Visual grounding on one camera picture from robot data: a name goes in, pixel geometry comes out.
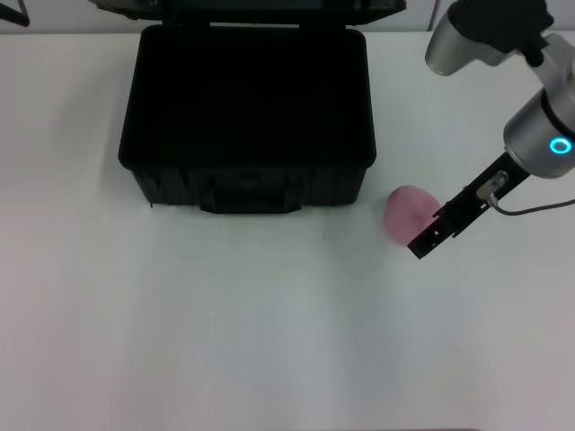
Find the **blue led ring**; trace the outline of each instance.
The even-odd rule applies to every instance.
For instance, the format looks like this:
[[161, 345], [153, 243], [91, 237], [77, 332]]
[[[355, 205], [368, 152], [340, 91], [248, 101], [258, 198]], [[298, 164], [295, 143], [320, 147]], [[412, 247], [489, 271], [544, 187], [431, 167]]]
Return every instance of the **blue led ring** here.
[[556, 137], [551, 141], [549, 147], [555, 154], [567, 154], [571, 151], [573, 145], [571, 141], [565, 137]]

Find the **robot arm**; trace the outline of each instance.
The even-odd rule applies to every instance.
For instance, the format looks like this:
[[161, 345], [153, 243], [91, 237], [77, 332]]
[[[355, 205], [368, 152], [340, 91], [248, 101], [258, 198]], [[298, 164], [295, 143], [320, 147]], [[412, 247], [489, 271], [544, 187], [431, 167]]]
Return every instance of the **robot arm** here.
[[529, 175], [559, 178], [575, 167], [575, 48], [559, 35], [541, 36], [552, 24], [545, 0], [458, 0], [440, 21], [426, 55], [434, 72], [452, 75], [474, 60], [498, 66], [520, 52], [544, 88], [505, 127], [505, 154], [411, 242], [418, 258], [456, 237], [490, 207], [518, 215], [500, 210], [498, 200]]

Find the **pink object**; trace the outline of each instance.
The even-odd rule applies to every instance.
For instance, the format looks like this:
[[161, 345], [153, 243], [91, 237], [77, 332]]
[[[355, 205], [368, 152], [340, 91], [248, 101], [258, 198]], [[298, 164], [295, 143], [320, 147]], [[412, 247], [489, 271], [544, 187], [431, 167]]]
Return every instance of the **pink object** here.
[[441, 205], [427, 191], [413, 186], [401, 186], [387, 199], [384, 226], [389, 236], [407, 245], [433, 223], [433, 215]]

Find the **open case lid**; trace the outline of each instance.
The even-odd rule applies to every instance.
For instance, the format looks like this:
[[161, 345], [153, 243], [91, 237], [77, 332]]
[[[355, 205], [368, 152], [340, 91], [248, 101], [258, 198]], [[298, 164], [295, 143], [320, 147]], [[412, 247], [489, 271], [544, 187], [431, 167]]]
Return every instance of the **open case lid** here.
[[360, 25], [406, 8], [405, 0], [89, 0], [132, 20]]

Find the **cable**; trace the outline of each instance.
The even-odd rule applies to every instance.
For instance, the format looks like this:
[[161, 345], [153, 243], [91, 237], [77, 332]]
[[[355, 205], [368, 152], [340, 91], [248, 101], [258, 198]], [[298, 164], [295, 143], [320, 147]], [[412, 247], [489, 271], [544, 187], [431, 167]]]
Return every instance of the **cable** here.
[[505, 209], [501, 209], [499, 205], [499, 201], [495, 198], [494, 195], [489, 196], [487, 199], [489, 205], [498, 213], [503, 214], [504, 216], [524, 216], [525, 214], [533, 214], [538, 213], [540, 211], [547, 211], [548, 209], [556, 209], [556, 208], [563, 208], [568, 207], [570, 205], [575, 205], [575, 199], [568, 200], [567, 202], [562, 202], [560, 204], [553, 204], [553, 205], [545, 205], [543, 207], [535, 207], [524, 209], [522, 211], [506, 211]]

